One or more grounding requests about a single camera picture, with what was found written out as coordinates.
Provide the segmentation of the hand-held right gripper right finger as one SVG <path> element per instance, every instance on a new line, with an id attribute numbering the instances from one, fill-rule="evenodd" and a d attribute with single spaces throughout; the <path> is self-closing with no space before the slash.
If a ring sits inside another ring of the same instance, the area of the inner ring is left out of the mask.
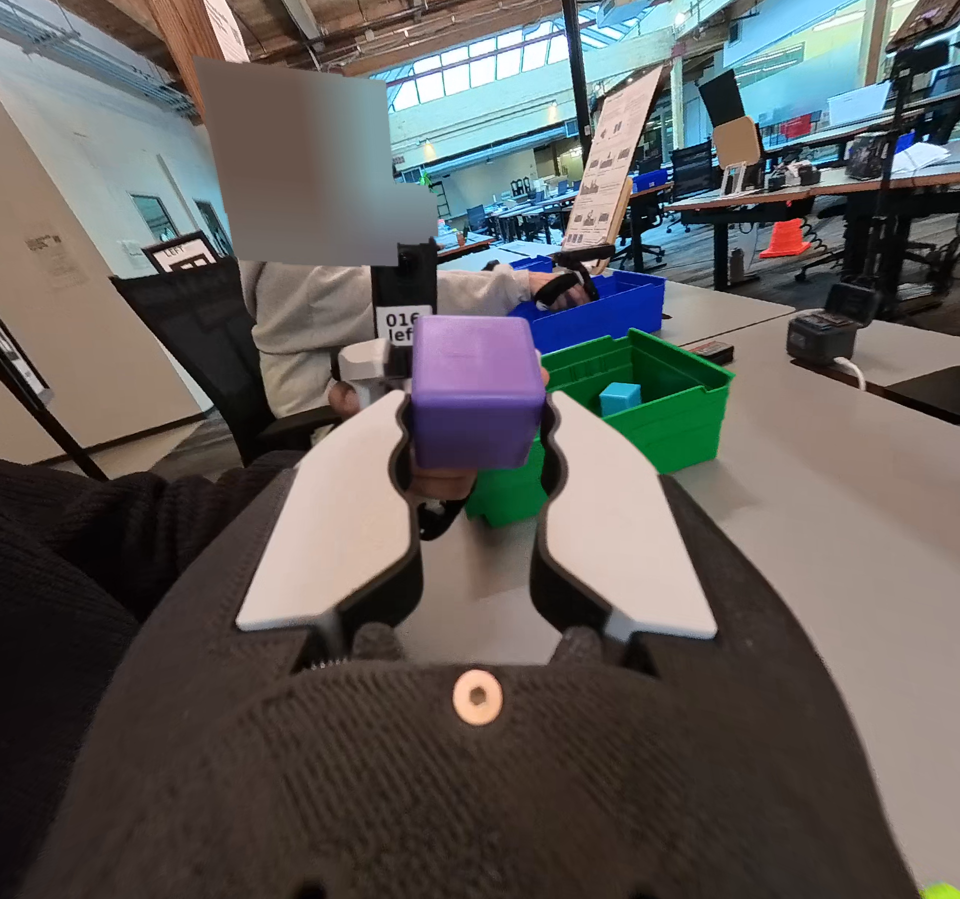
<path id="1" fill-rule="evenodd" d="M 530 659 L 573 627 L 716 644 L 718 620 L 653 463 L 569 394 L 547 395 L 530 552 Z"/>

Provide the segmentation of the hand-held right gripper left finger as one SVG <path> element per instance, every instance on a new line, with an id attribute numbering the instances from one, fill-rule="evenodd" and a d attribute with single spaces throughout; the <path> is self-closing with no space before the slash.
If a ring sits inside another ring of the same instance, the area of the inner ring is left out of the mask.
<path id="1" fill-rule="evenodd" d="M 425 581 L 417 512 L 398 474 L 409 458 L 407 405 L 389 392 L 298 463 L 237 629 L 310 629 L 340 658 L 365 625 L 393 629 L 411 616 Z"/>

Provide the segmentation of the green plastic bin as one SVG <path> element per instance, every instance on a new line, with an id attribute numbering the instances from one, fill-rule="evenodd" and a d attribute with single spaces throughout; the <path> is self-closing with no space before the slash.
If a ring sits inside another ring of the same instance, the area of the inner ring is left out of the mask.
<path id="1" fill-rule="evenodd" d="M 562 391 L 597 416 L 601 394 L 611 384 L 640 386 L 640 405 L 606 418 L 654 464 L 672 474 L 715 459 L 733 373 L 653 334 L 629 330 L 622 338 L 603 336 L 542 357 L 547 389 Z M 534 439 L 526 464 L 478 474 L 465 505 L 469 519 L 494 529 L 539 514 L 545 450 Z"/>

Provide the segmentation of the purple cube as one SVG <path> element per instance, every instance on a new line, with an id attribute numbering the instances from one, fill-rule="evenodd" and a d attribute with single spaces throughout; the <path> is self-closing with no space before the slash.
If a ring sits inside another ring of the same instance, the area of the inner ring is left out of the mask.
<path id="1" fill-rule="evenodd" d="M 460 471 L 525 465 L 546 402 L 529 323 L 431 315 L 414 326 L 412 349 L 416 464 Z"/>

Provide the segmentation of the person's left forearm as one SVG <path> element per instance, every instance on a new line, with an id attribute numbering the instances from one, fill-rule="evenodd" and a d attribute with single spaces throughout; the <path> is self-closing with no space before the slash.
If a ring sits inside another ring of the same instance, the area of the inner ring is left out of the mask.
<path id="1" fill-rule="evenodd" d="M 130 643 L 198 555 L 301 455 L 216 481 L 1 462 L 1 895 L 38 856 Z"/>

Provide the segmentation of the wooden top desk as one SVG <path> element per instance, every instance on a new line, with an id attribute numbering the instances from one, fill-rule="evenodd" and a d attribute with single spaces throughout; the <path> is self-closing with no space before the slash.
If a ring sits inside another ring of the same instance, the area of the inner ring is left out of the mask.
<path id="1" fill-rule="evenodd" d="M 818 197 L 846 197 L 856 211 L 871 217 L 958 213 L 958 161 L 945 161 L 884 180 L 852 180 L 843 168 L 829 168 L 815 185 L 793 185 L 779 190 L 751 190 L 722 195 L 702 192 L 669 202 L 664 209 L 684 225 L 713 227 L 712 288 L 732 288 L 729 229 L 739 224 L 770 224 L 798 219 Z"/>

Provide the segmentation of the person's left hand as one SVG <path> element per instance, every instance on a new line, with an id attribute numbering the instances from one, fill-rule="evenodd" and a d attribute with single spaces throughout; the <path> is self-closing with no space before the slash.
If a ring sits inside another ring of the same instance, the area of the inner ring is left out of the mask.
<path id="1" fill-rule="evenodd" d="M 328 404 L 343 421 L 363 410 L 357 390 L 342 380 L 330 386 Z M 452 502 L 464 500 L 470 495 L 476 481 L 474 470 L 423 469 L 413 447 L 408 449 L 408 453 L 410 481 L 407 495 L 410 499 Z"/>

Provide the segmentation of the black mesh office chair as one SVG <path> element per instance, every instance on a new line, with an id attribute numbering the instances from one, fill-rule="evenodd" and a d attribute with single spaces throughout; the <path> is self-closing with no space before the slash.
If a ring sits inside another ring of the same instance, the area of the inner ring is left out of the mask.
<path id="1" fill-rule="evenodd" d="M 244 465 L 272 451 L 308 451 L 318 430 L 340 425 L 327 405 L 286 418 L 272 413 L 234 258 L 109 281 L 210 399 Z"/>

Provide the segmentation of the black framed sign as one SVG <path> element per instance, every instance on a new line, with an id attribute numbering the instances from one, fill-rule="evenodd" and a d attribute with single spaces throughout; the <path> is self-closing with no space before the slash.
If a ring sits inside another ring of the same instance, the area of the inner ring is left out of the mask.
<path id="1" fill-rule="evenodd" d="M 144 246 L 142 252 L 159 273 L 198 269 L 220 262 L 209 238 L 201 231 Z"/>

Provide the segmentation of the wooden instruction board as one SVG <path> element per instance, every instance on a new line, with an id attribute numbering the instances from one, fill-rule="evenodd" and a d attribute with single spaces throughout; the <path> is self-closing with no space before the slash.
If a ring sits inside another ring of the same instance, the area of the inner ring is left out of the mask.
<path id="1" fill-rule="evenodd" d="M 664 74 L 665 66 L 656 66 L 606 97 L 570 211 L 562 253 L 586 253 L 615 242 L 633 193 L 632 163 Z"/>

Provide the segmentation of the black small device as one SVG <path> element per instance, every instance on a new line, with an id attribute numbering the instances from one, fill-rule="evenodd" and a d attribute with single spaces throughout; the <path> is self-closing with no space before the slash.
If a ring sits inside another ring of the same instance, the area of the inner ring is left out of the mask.
<path id="1" fill-rule="evenodd" d="M 808 310 L 789 320 L 785 350 L 792 359 L 809 365 L 833 365 L 852 358 L 861 328 L 846 316 Z"/>

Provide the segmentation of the black vertical pole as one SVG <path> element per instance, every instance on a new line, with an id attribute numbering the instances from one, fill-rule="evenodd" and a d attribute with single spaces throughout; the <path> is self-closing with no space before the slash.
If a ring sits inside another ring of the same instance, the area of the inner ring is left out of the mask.
<path id="1" fill-rule="evenodd" d="M 560 3 L 564 34 L 568 47 L 568 62 L 570 65 L 575 114 L 581 143 L 582 165 L 586 167 L 590 158 L 594 128 L 584 67 L 579 8 L 577 0 L 560 0 Z"/>

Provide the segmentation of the black easel stand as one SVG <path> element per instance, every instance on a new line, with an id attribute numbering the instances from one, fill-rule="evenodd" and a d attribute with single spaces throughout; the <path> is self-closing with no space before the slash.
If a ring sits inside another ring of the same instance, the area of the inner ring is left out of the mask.
<path id="1" fill-rule="evenodd" d="M 105 483 L 109 477 L 53 415 L 49 405 L 53 390 L 32 364 L 22 346 L 1 323 L 1 380 L 6 389 L 30 414 L 48 437 L 60 448 L 69 461 L 91 480 Z"/>

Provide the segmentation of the grey table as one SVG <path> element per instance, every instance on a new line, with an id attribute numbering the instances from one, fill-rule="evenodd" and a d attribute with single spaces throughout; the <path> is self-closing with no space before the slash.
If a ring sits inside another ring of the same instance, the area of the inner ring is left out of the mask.
<path id="1" fill-rule="evenodd" d="M 812 365 L 789 355 L 792 365 L 959 425 L 959 338 L 937 331 L 874 322 L 858 332 L 848 366 Z"/>

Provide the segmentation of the wooden pillar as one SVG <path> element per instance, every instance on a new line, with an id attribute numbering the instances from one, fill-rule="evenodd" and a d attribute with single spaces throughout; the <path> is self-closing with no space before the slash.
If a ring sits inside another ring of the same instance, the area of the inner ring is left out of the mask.
<path id="1" fill-rule="evenodd" d="M 227 0 L 145 0 L 201 123 L 207 119 L 195 59 L 249 62 L 241 27 Z"/>

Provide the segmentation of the brown clipboard on stand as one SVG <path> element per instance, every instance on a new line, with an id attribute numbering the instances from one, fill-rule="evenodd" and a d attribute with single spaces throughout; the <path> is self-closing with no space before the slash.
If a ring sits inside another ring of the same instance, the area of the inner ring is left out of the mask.
<path id="1" fill-rule="evenodd" d="M 738 197 L 764 185 L 765 159 L 759 127 L 748 115 L 715 126 L 712 144 L 722 171 L 719 192 Z"/>

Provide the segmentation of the black tripod stand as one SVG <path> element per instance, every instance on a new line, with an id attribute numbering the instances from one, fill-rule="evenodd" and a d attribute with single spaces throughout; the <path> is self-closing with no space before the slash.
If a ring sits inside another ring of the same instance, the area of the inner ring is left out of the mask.
<path id="1" fill-rule="evenodd" d="M 890 218 L 889 199 L 896 147 L 905 127 L 906 98 L 916 76 L 946 64 L 950 57 L 950 48 L 946 39 L 939 38 L 924 44 L 915 43 L 894 55 L 890 76 L 894 114 L 882 146 L 882 172 L 870 218 L 863 269 L 857 279 L 858 286 L 871 292 L 871 318 L 882 313 L 887 303 L 882 271 L 891 249 L 893 230 L 896 228 L 896 222 Z"/>

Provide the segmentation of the tilted brown panel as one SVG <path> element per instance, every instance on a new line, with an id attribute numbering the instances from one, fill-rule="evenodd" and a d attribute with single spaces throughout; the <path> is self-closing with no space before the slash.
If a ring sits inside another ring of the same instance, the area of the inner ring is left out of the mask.
<path id="1" fill-rule="evenodd" d="M 958 26 L 959 0 L 918 0 L 885 48 L 887 54 L 911 49 Z"/>

